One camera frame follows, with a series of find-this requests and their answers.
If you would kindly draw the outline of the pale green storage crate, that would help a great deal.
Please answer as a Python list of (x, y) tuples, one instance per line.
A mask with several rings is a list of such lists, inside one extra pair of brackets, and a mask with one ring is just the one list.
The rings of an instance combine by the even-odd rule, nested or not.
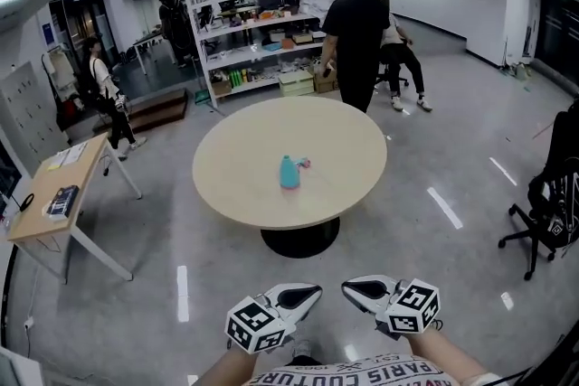
[(314, 92), (313, 75), (307, 70), (281, 73), (278, 80), (283, 97), (297, 97)]

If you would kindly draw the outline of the dark wooden step platform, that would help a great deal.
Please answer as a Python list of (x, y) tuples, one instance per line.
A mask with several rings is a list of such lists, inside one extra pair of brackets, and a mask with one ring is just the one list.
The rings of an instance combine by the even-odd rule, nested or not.
[(127, 102), (125, 114), (137, 134), (184, 119), (187, 103), (186, 89), (177, 89), (136, 104)]

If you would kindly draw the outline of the wooden desk with white legs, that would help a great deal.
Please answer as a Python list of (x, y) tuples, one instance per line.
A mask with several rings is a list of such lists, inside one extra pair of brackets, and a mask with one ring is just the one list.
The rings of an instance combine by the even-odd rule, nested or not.
[[(106, 135), (93, 137), (83, 145), (82, 153), (73, 163), (62, 164), (60, 167), (54, 168), (52, 165), (57, 159), (56, 155), (42, 162), (29, 188), (29, 192), (34, 195), (33, 201), (24, 212), (16, 216), (8, 232), (7, 240), (13, 243), (24, 255), (32, 259), (40, 268), (46, 270), (65, 285), (67, 283), (68, 268), (63, 267), (61, 270), (52, 268), (48, 262), (42, 259), (40, 254), (33, 251), (32, 243), (37, 239), (52, 238), (60, 233), (66, 233), (117, 276), (126, 281), (131, 281), (133, 274), (121, 266), (82, 231), (78, 226), (78, 219), (90, 181), (95, 174), (99, 161), (105, 156), (119, 169), (120, 175), (138, 199), (142, 197), (142, 192), (133, 182), (119, 157), (112, 149)], [(70, 215), (63, 220), (51, 220), (46, 213), (48, 205), (58, 190), (70, 185), (79, 187)]]

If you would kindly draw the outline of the black stickered office chair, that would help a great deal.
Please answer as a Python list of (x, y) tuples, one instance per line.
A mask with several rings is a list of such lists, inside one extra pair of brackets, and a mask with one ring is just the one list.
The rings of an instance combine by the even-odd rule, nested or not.
[(547, 259), (552, 261), (559, 249), (579, 241), (579, 95), (556, 114), (545, 167), (530, 181), (527, 198), (528, 212), (515, 203), (508, 209), (508, 215), (518, 216), (527, 228), (498, 241), (503, 249), (511, 240), (531, 240), (525, 281), (534, 275), (540, 245), (548, 249)]

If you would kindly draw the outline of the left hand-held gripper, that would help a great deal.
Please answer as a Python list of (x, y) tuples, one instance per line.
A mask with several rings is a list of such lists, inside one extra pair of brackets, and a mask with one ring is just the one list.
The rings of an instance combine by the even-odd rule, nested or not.
[(246, 297), (227, 313), (224, 332), (230, 345), (260, 353), (284, 345), (322, 296), (311, 283), (278, 284), (265, 294)]

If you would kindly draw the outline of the green dustpan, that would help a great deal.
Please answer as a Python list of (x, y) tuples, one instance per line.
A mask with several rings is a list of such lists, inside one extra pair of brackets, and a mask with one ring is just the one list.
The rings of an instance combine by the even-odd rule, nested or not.
[(193, 60), (193, 65), (195, 66), (195, 72), (197, 76), (198, 90), (195, 92), (195, 104), (204, 104), (211, 100), (210, 92), (207, 88), (207, 84), (204, 78), (203, 67), (199, 58)]

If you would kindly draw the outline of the person's white printed shirt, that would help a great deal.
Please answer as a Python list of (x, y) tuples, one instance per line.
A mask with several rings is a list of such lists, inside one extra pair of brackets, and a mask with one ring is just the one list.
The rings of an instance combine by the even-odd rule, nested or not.
[(286, 365), (261, 373), (243, 386), (508, 386), (494, 373), (459, 382), (436, 364), (411, 354), (385, 354), (354, 362)]

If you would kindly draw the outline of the person's left forearm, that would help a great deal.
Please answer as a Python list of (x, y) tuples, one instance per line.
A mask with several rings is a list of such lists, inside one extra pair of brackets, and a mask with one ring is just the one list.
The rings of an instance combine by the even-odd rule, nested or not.
[(243, 386), (255, 369), (258, 355), (233, 346), (195, 383), (196, 386)]

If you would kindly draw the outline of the person's grey shoe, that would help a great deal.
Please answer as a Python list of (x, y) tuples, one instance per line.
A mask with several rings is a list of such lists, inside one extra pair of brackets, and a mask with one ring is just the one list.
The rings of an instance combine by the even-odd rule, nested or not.
[(303, 337), (295, 336), (292, 344), (292, 359), (293, 360), (303, 360), (304, 358), (310, 358), (312, 354), (311, 342)]

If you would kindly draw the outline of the white papers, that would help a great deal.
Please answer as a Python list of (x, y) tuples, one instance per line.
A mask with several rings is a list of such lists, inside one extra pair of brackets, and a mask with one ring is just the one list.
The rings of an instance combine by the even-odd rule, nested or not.
[(82, 142), (75, 146), (71, 146), (66, 150), (58, 152), (52, 157), (48, 166), (48, 170), (53, 171), (63, 166), (76, 163), (81, 158), (87, 144), (87, 142)]

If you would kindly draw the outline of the white shelving unit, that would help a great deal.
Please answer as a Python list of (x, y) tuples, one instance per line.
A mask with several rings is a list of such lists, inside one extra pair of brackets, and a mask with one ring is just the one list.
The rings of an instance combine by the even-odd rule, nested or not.
[[(221, 99), (279, 83), (281, 73), (304, 70), (320, 52), (321, 25), (330, 0), (185, 0), (204, 78)], [(262, 45), (291, 38), (293, 49), (267, 52)], [(246, 82), (217, 98), (212, 83), (240, 70)]]

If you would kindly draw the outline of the teal spray bottle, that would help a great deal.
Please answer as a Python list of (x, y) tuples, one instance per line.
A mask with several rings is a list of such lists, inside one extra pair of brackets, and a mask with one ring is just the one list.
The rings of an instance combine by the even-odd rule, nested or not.
[(299, 167), (289, 155), (283, 156), (280, 161), (279, 181), (280, 187), (286, 190), (300, 186)]

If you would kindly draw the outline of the open cardboard box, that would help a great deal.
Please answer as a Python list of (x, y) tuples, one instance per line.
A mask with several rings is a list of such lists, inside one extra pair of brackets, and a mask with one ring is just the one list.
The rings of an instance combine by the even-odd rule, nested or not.
[(326, 68), (323, 73), (315, 73), (314, 90), (317, 94), (338, 90), (337, 71)]

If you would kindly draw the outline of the white framed table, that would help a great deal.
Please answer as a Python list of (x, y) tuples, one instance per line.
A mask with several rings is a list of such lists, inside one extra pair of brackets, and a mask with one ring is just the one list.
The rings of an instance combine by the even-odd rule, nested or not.
[(137, 57), (138, 57), (138, 63), (139, 63), (140, 69), (145, 76), (147, 76), (147, 70), (146, 70), (146, 67), (145, 67), (145, 64), (144, 64), (143, 58), (142, 58), (143, 47), (144, 46), (154, 47), (157, 43), (161, 43), (161, 44), (165, 45), (166, 51), (168, 52), (168, 55), (171, 59), (171, 62), (174, 65), (176, 65), (176, 57), (175, 57), (175, 54), (173, 52), (173, 47), (171, 46), (170, 42), (162, 36), (161, 32), (149, 33), (146, 36), (142, 37), (141, 39), (139, 39), (133, 43), (133, 47), (134, 47), (136, 54), (137, 54)]

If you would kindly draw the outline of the person's right forearm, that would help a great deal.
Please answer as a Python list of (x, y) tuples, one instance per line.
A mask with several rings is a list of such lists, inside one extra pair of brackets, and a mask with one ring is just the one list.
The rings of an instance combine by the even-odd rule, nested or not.
[(478, 361), (434, 328), (429, 327), (421, 334), (406, 334), (404, 337), (414, 355), (434, 363), (460, 383), (487, 372)]

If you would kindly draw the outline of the grey metal lockers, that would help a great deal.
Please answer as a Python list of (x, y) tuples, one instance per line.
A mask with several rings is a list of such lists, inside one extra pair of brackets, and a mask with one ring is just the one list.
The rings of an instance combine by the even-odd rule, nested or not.
[(0, 127), (30, 176), (67, 146), (55, 108), (39, 87), (30, 62), (0, 80)]

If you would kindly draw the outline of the dark blue book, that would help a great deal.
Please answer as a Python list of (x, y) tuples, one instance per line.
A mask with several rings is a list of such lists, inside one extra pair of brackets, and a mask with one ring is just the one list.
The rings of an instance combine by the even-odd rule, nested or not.
[(46, 209), (47, 217), (51, 221), (68, 219), (79, 190), (78, 185), (69, 185), (59, 189)]

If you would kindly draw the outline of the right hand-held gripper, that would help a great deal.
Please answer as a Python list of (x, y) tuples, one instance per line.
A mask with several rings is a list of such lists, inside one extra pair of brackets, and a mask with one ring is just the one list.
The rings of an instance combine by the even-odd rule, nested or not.
[(423, 333), (441, 309), (439, 289), (417, 278), (405, 287), (397, 285), (388, 276), (368, 275), (349, 279), (341, 290), (359, 310), (376, 315), (390, 333)]

